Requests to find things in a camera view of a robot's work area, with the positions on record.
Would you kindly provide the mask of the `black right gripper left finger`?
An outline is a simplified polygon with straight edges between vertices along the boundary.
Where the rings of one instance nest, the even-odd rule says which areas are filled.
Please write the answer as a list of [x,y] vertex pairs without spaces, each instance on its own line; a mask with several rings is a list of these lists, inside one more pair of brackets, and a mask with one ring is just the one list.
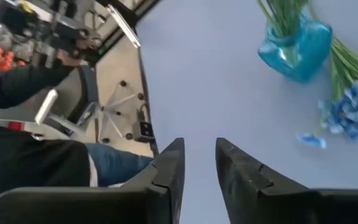
[[179,224],[185,141],[120,187],[23,187],[0,194],[0,224]]

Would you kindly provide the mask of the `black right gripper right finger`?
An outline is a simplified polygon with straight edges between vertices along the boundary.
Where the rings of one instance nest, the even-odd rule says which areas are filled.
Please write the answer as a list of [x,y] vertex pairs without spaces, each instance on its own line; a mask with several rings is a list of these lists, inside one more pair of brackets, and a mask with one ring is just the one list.
[[231,224],[358,224],[358,189],[309,189],[225,138],[216,169]]

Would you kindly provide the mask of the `blue artificial flower bunch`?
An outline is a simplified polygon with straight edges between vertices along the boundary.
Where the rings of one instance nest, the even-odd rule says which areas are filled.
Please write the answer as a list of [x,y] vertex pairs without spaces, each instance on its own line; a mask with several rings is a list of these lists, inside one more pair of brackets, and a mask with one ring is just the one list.
[[315,131],[297,135],[300,142],[322,149],[326,148],[325,139],[319,135],[322,129],[352,140],[358,137],[358,55],[335,38],[329,62],[333,96],[318,102],[321,119]]

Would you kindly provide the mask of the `blue cut-glass vase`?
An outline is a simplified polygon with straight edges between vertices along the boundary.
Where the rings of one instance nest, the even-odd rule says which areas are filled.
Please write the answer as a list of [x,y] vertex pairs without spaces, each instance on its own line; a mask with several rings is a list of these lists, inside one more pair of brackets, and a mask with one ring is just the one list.
[[266,24],[265,38],[258,48],[259,57],[272,69],[297,82],[311,80],[329,55],[333,38],[332,27],[300,15],[294,34],[276,35]]

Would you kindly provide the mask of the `small black box device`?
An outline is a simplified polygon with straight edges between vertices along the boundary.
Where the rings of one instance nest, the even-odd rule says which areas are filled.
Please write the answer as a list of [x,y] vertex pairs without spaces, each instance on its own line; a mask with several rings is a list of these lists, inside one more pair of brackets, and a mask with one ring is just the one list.
[[152,124],[146,121],[136,121],[132,125],[132,136],[137,142],[147,143],[155,141]]

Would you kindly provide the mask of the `grey office chair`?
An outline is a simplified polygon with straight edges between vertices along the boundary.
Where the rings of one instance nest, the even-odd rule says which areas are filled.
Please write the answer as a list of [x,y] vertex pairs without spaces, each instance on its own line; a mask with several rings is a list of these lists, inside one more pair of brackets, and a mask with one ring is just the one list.
[[79,130],[85,132],[90,121],[94,121],[95,135],[98,142],[107,144],[110,138],[107,134],[107,127],[111,125],[120,138],[131,140],[132,133],[123,133],[117,122],[124,118],[124,112],[121,109],[124,105],[129,105],[135,100],[144,100],[144,94],[136,92],[130,84],[121,80],[113,88],[113,91],[105,104],[99,101],[99,91],[96,70],[87,65],[78,69],[82,89],[85,91],[83,105],[80,106],[79,112],[75,115],[78,119],[76,125]]

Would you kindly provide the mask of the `person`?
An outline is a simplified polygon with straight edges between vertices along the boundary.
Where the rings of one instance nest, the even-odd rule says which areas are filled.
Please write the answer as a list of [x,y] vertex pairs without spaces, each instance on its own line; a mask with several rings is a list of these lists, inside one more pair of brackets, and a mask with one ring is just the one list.
[[[25,65],[0,72],[0,109],[60,84],[79,64],[63,50],[55,68]],[[152,158],[99,143],[53,139],[0,127],[0,194],[18,187],[109,187],[133,178]]]

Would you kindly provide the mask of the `white flat bar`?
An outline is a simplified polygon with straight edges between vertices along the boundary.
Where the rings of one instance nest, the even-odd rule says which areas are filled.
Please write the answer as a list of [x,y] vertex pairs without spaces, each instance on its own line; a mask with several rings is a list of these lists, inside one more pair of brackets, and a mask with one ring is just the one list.
[[108,13],[110,13],[111,17],[116,21],[118,26],[121,28],[123,33],[125,33],[126,37],[132,42],[135,48],[141,48],[140,40],[137,34],[132,30],[130,25],[121,15],[121,13],[111,4],[107,5]]

